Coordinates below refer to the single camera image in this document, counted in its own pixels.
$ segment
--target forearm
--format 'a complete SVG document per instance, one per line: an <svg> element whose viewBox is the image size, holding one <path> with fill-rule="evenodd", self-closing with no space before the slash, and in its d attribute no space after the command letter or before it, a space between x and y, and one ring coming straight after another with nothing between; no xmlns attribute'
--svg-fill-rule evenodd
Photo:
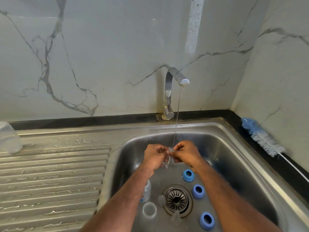
<svg viewBox="0 0 309 232"><path fill-rule="evenodd" d="M80 232L129 232L152 169L141 164Z"/></svg>
<svg viewBox="0 0 309 232"><path fill-rule="evenodd" d="M199 162L195 169L203 181L224 232L281 231L243 200L209 164Z"/></svg>

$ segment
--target chrome faucet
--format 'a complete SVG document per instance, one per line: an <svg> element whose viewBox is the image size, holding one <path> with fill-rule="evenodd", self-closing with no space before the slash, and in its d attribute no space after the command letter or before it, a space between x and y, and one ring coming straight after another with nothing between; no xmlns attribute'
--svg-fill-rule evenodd
<svg viewBox="0 0 309 232"><path fill-rule="evenodd" d="M165 78L165 96L164 96L164 112L162 119L170 120L174 117L174 112L171 107L171 95L172 95L172 80L173 77L178 82L180 86L185 86L190 84L189 80L175 67L170 67L166 73Z"/></svg>

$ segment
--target hand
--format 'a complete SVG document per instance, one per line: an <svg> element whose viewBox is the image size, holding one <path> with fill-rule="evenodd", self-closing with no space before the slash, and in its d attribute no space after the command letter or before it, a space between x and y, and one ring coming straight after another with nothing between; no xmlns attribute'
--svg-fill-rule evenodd
<svg viewBox="0 0 309 232"><path fill-rule="evenodd" d="M174 147L174 152L168 152L175 160L175 163L184 162L196 173L195 166L205 162L197 147L191 141L181 141Z"/></svg>
<svg viewBox="0 0 309 232"><path fill-rule="evenodd" d="M161 144L149 144L144 152L144 160L142 164L152 170L152 176L154 171L159 167L163 167L162 162L168 161L167 151L168 147Z"/></svg>

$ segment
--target drain strainer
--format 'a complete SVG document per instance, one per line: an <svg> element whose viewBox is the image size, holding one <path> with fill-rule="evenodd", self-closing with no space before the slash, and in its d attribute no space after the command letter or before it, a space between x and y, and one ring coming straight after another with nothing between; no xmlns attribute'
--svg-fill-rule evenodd
<svg viewBox="0 0 309 232"><path fill-rule="evenodd" d="M170 215L178 210L180 217L184 218L190 214L193 207L193 200L190 192L179 184L171 184L165 187L162 195L165 196L166 205L164 209Z"/></svg>

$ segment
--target light blue bottle ring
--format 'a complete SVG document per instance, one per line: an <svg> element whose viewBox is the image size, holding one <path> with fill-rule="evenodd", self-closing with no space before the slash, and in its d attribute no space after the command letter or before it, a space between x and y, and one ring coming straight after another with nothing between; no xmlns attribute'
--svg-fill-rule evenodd
<svg viewBox="0 0 309 232"><path fill-rule="evenodd" d="M187 182L191 182L194 180L194 173L190 170L190 169L186 169L183 173L182 173L182 177L185 181Z"/></svg>
<svg viewBox="0 0 309 232"><path fill-rule="evenodd" d="M205 195L204 187L202 187L202 186L199 185L199 184L196 184L196 185L193 187L192 193L193 193L193 195L194 195L196 198L201 199L201 198L203 198L203 196Z"/></svg>
<svg viewBox="0 0 309 232"><path fill-rule="evenodd" d="M214 227L214 217L209 212L203 212L200 217L200 224L206 230Z"/></svg>

